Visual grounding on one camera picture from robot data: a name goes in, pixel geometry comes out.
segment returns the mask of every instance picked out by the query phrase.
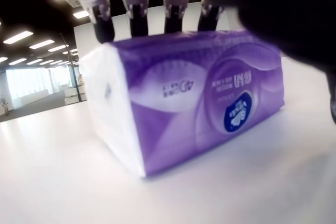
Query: purple tissue package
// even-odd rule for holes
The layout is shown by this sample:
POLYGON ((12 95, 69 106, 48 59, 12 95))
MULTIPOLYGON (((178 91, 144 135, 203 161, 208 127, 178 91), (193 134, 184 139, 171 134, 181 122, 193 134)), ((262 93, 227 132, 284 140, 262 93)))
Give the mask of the purple tissue package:
POLYGON ((142 177, 231 140, 284 105, 280 51, 246 31, 106 43, 81 68, 97 134, 142 177))

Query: white table surface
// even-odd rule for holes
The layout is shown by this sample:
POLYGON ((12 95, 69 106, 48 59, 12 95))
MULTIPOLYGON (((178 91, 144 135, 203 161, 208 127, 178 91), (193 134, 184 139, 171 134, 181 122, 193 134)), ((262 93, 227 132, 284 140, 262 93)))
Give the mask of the white table surface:
POLYGON ((280 112, 150 179, 95 136, 87 102, 0 123, 0 223, 335 224, 324 74, 288 58, 283 72, 280 112))

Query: ceiling light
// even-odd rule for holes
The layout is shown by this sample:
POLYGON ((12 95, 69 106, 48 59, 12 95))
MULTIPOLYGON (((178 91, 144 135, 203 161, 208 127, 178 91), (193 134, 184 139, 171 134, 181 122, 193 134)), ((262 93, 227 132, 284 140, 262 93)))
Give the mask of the ceiling light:
MULTIPOLYGON (((73 50, 70 50, 70 52, 76 52, 76 51, 78 51, 77 48, 75 48, 75 49, 73 49, 73 50)), ((65 51, 65 52, 63 52, 62 54, 66 55, 66 54, 68 54, 68 53, 69 53, 68 51, 65 51)))
POLYGON ((15 36, 13 36, 12 38, 9 38, 7 40, 4 41, 5 44, 13 44, 14 42, 17 42, 18 40, 24 39, 30 35, 32 35, 33 33, 31 31, 23 31, 20 34, 17 34, 15 36))
POLYGON ((7 57, 0 57, 0 62, 3 62, 5 60, 8 60, 8 58, 7 57))
POLYGON ((65 45, 62 45, 62 46, 59 46, 59 47, 54 47, 54 48, 51 48, 51 49, 49 49, 48 51, 49 52, 55 52, 55 51, 57 51, 57 50, 59 50, 59 49, 63 49, 63 48, 65 48, 65 45))
POLYGON ((51 40, 51 39, 49 39, 49 40, 40 42, 40 43, 38 43, 38 44, 32 45, 32 46, 30 46, 29 48, 31 48, 31 49, 37 49, 37 48, 44 47, 44 46, 49 45, 49 44, 52 44, 52 43, 54 43, 54 41, 51 40))
POLYGON ((25 61, 25 60, 27 60, 27 59, 26 58, 18 59, 18 60, 15 60, 15 61, 11 62, 10 65, 16 65, 16 64, 18 64, 22 61, 25 61))
POLYGON ((54 65, 54 64, 57 64, 57 63, 60 63, 62 62, 61 60, 58 60, 58 61, 54 61, 53 63, 50 63, 50 65, 54 65))
POLYGON ((33 60, 31 62, 28 62, 27 65, 32 65, 34 63, 37 63, 37 62, 40 62, 40 61, 43 61, 42 59, 38 59, 38 60, 33 60))
POLYGON ((89 16, 89 13, 86 10, 81 10, 80 12, 73 13, 76 18, 84 18, 89 16))
POLYGON ((54 60, 47 60, 47 61, 44 61, 44 62, 40 63, 40 65, 48 64, 48 63, 51 63, 51 62, 53 62, 53 61, 54 61, 54 60))

